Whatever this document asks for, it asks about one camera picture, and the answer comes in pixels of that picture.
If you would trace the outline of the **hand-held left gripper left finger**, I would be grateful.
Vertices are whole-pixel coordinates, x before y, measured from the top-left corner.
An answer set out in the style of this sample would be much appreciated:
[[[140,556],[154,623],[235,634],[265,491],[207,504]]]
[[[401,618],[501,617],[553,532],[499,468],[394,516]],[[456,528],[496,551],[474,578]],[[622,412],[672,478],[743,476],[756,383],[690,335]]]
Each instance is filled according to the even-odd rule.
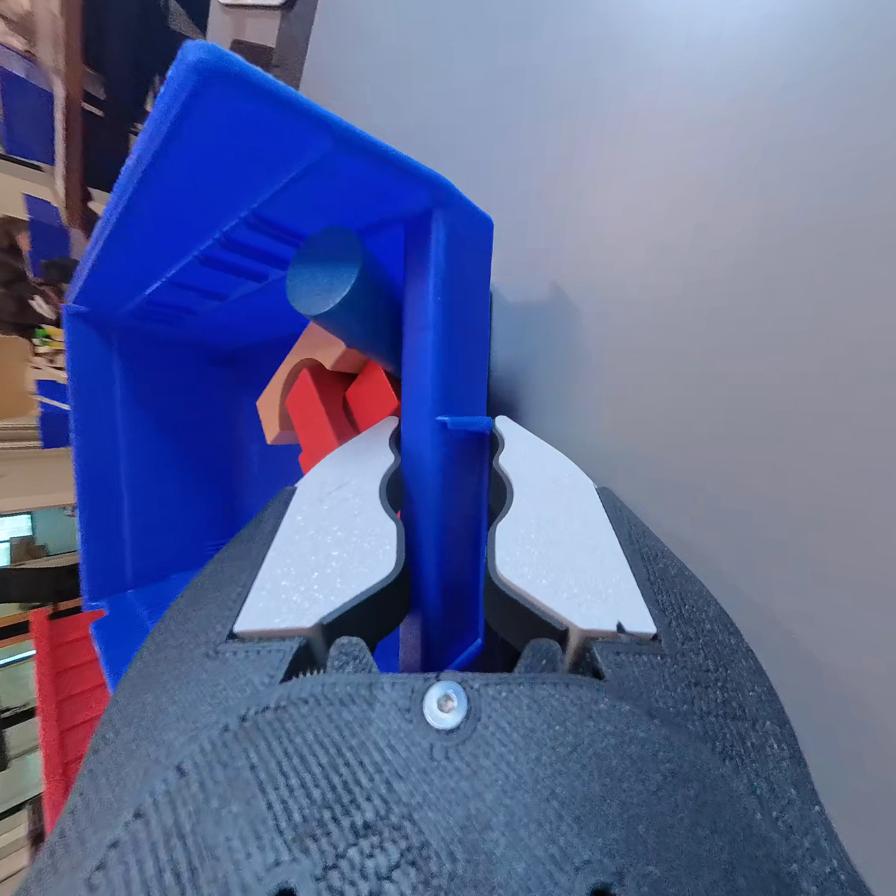
[[[346,637],[371,654],[409,612],[402,521],[389,502],[400,473],[390,416],[324,457],[293,488],[232,636],[302,638],[315,662]]]

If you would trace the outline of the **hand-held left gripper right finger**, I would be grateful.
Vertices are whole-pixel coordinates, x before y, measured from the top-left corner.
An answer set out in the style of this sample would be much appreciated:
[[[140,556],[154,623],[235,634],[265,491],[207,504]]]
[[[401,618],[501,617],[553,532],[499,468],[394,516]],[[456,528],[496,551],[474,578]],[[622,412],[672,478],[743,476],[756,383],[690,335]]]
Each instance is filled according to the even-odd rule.
[[[496,515],[487,535],[487,627],[570,670],[593,644],[656,653],[659,626],[591,478],[507,416],[494,419]]]

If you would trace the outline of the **red arch block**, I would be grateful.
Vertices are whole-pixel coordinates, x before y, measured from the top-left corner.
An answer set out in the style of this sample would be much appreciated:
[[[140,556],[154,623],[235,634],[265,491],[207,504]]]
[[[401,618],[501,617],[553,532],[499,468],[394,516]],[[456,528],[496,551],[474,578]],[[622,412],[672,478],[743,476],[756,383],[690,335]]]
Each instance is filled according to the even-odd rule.
[[[297,375],[284,407],[300,446],[304,474],[346,442],[389,417],[400,415],[399,379],[373,361],[357,374],[331,371],[318,362]]]

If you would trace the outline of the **natural wooden arch block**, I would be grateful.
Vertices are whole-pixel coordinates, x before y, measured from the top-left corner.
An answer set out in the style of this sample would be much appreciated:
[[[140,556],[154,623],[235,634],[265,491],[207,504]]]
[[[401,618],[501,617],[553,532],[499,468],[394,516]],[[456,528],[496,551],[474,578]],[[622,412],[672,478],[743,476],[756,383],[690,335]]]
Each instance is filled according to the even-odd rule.
[[[358,375],[369,357],[309,322],[256,401],[266,442],[298,444],[296,428],[287,413],[286,399],[298,375],[310,368],[325,370],[342,379]]]

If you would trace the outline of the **blue wooden cylinder block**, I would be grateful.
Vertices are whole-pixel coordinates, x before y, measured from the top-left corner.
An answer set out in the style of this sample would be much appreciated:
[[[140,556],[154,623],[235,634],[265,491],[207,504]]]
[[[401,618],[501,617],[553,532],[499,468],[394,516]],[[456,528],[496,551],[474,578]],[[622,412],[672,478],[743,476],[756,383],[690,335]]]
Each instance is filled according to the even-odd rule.
[[[286,294],[309,322],[401,376],[401,296],[354,231],[332,227],[310,236],[289,265]]]

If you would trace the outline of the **blue plastic bin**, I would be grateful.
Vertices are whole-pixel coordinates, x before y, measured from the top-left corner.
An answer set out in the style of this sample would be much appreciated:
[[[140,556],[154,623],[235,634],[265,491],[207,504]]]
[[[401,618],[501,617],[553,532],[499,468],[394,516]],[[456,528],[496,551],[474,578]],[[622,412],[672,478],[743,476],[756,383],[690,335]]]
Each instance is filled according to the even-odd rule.
[[[305,325],[288,265],[332,226],[363,239],[401,310],[420,667],[462,669],[482,650],[493,221],[440,174],[194,40],[64,312],[82,588],[106,613],[111,689],[198,571],[299,480],[297,448],[266,442],[255,402]]]

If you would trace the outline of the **red plastic crate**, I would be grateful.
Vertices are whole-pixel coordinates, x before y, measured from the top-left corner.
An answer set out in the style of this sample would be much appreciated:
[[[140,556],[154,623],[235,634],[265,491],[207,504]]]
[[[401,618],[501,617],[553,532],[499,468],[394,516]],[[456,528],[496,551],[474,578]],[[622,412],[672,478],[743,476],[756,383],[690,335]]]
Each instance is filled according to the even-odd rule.
[[[91,625],[102,617],[100,610],[59,618],[49,609],[29,614],[46,836],[72,793],[108,704],[110,691],[91,637]]]

